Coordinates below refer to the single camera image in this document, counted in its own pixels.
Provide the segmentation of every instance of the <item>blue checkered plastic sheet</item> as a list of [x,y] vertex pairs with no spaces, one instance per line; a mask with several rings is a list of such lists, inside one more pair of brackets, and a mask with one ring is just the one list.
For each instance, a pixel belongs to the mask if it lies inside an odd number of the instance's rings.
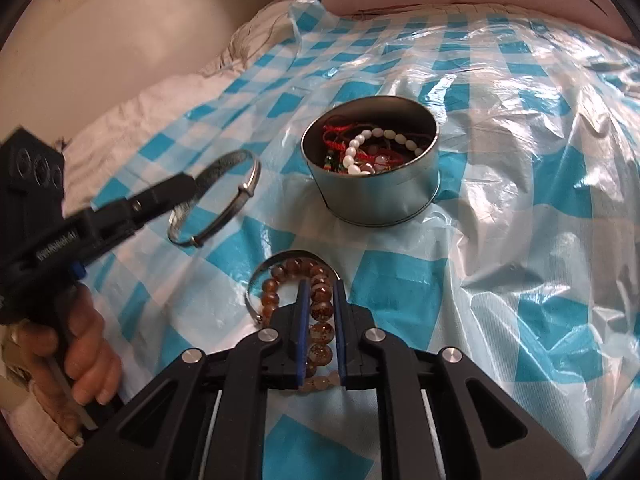
[[[471,6],[354,22],[296,0],[290,18],[294,38],[158,133],[95,199],[240,147],[263,163],[255,197],[203,249],[171,245],[165,217],[91,267],[124,395],[187,347],[252,332],[252,269],[306,249],[378,326],[418,349],[461,348],[597,474],[640,411],[640,52]],[[442,135],[436,200],[381,229],[335,219],[300,152],[327,109],[375,94],[421,102]],[[241,173],[205,196],[197,221],[220,213]],[[329,476],[380,478],[374,393],[270,394],[264,478]]]

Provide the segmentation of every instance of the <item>white wall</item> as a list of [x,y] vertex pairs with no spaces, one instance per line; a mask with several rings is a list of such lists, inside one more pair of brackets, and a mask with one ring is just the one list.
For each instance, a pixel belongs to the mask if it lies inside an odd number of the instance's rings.
[[195,72],[271,0],[33,0],[0,51],[0,139],[71,138],[171,74]]

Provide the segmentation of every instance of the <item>metal bangle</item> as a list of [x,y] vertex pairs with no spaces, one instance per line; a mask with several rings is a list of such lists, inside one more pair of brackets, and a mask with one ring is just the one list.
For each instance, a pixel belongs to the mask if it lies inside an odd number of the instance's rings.
[[285,260],[288,260],[289,258],[308,258],[309,260],[315,260],[322,266],[325,266],[327,269],[329,269],[329,273],[330,273],[329,278],[334,280],[334,282],[336,282],[337,280],[340,280],[340,276],[335,271],[335,269],[317,254],[313,254],[309,251],[303,251],[303,250],[291,250],[291,251],[282,251],[281,253],[275,253],[273,256],[270,256],[255,268],[254,273],[249,278],[249,283],[247,283],[246,289],[244,291],[244,305],[246,306],[246,309],[249,311],[249,315],[253,318],[255,323],[258,325],[262,324],[262,316],[261,314],[258,314],[258,311],[254,308],[253,304],[251,303],[251,297],[249,296],[250,291],[252,290],[252,288],[254,288],[255,282],[257,281],[258,277],[265,270],[269,269],[271,266],[275,264],[279,264]]
[[[238,194],[229,203],[228,206],[220,213],[217,218],[205,227],[198,234],[193,235],[187,241],[178,240],[180,230],[186,222],[187,217],[195,205],[200,201],[204,194],[222,177],[227,171],[242,164],[244,161],[251,159],[254,164],[248,173],[247,180],[238,186]],[[255,187],[260,180],[260,160],[249,150],[236,150],[226,153],[217,160],[209,164],[196,177],[196,194],[188,202],[176,206],[169,216],[169,228],[166,235],[171,243],[180,247],[202,247],[204,242],[211,238],[215,233],[220,231],[240,210],[244,204],[254,195]]]

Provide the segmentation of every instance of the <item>black gripper frame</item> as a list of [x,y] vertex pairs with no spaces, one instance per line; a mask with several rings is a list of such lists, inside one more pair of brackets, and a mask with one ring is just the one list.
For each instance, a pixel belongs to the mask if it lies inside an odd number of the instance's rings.
[[[585,480],[573,457],[460,350],[429,354],[376,329],[369,310],[347,303],[342,282],[334,306],[342,385],[378,394],[383,480],[440,480],[442,469],[447,480]],[[296,303],[278,309],[268,329],[231,350],[184,351],[60,480],[260,480],[267,391],[302,384],[308,309],[303,280]]]

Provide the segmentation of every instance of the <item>metal tin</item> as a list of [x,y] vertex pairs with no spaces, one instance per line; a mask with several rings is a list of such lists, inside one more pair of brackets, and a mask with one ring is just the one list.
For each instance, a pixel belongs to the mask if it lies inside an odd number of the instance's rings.
[[[324,125],[375,123],[398,133],[433,136],[420,156],[384,173],[351,176],[322,168],[326,146]],[[302,153],[318,184],[324,203],[338,218],[371,227],[408,220],[434,199],[440,185],[438,172],[438,124],[430,111],[416,101],[398,96],[372,96],[344,103],[316,120],[302,136]]]

